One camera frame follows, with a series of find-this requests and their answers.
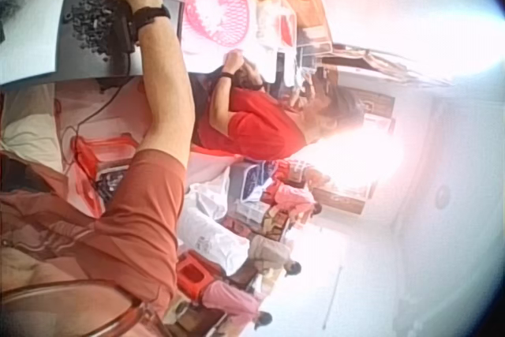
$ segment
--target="black cable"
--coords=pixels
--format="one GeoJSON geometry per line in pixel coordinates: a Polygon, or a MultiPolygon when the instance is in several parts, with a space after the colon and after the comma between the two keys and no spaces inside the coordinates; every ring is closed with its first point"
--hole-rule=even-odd
{"type": "MultiPolygon", "coordinates": [[[[110,106],[110,104],[112,102],[114,102],[114,100],[118,97],[119,95],[119,92],[123,89],[123,87],[125,87],[125,85],[129,82],[129,72],[131,70],[131,67],[132,67],[132,59],[130,57],[129,54],[126,54],[126,57],[127,57],[127,60],[128,60],[128,63],[127,63],[127,66],[126,66],[126,75],[125,75],[125,82],[120,84],[119,87],[118,87],[118,90],[110,97],[109,100],[107,100],[107,102],[105,104],[103,104],[98,110],[96,110],[95,112],[93,112],[92,114],[90,114],[89,116],[87,116],[86,118],[82,119],[80,122],[78,122],[75,126],[72,126],[72,125],[69,125],[65,128],[65,130],[63,131],[63,134],[62,134],[62,140],[63,140],[63,137],[65,136],[65,133],[67,130],[69,129],[73,129],[75,131],[75,136],[74,136],[74,144],[77,142],[77,139],[79,138],[79,130],[80,130],[80,126],[83,125],[85,122],[88,122],[89,120],[91,120],[92,118],[94,118],[96,115],[100,114],[101,112],[103,112],[103,110],[105,110],[108,106],[110,106]]],[[[84,168],[84,166],[82,165],[82,163],[80,163],[79,161],[79,157],[78,157],[78,153],[77,153],[77,150],[75,149],[75,146],[73,147],[70,147],[72,150],[73,150],[73,160],[71,163],[68,162],[68,160],[66,159],[66,157],[63,157],[63,159],[65,160],[65,163],[68,164],[68,167],[66,168],[65,170],[65,174],[68,174],[69,173],[69,170],[70,170],[70,167],[72,167],[72,165],[74,163],[76,163],[78,165],[78,167],[84,172],[84,174],[86,175],[86,177],[88,177],[88,180],[89,180],[89,183],[90,185],[92,186],[93,189],[96,189],[95,188],[95,179],[94,178],[91,178],[91,176],[89,175],[89,173],[86,171],[86,169],[84,168]]]]}

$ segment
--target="woman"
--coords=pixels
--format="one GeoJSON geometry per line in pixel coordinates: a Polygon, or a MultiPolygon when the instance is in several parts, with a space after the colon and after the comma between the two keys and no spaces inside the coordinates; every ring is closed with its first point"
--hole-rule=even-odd
{"type": "Polygon", "coordinates": [[[231,51],[198,121],[204,148],[239,154],[250,159],[275,160],[292,156],[307,144],[363,122],[363,110],[351,92],[314,85],[316,98],[303,110],[281,105],[261,91],[232,88],[245,61],[231,51]]]}

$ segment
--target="red shirt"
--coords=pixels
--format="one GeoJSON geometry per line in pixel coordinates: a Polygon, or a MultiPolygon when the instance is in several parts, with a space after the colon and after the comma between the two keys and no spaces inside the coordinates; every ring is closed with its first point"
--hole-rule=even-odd
{"type": "Polygon", "coordinates": [[[207,108],[198,124],[204,148],[275,160],[290,157],[307,144],[286,110],[264,92],[232,88],[230,111],[236,114],[230,119],[227,137],[211,127],[207,108]]]}

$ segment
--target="wrist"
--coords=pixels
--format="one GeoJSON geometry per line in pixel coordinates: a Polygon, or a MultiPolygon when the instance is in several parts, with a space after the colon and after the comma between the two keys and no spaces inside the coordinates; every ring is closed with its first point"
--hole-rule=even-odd
{"type": "Polygon", "coordinates": [[[237,72],[237,69],[235,69],[234,67],[230,67],[230,66],[226,66],[224,65],[223,66],[223,70],[221,70],[221,73],[230,73],[230,74],[235,74],[237,72]]]}
{"type": "Polygon", "coordinates": [[[135,13],[144,7],[159,8],[163,5],[163,0],[140,0],[138,2],[130,2],[129,4],[132,8],[132,13],[135,13]]]}

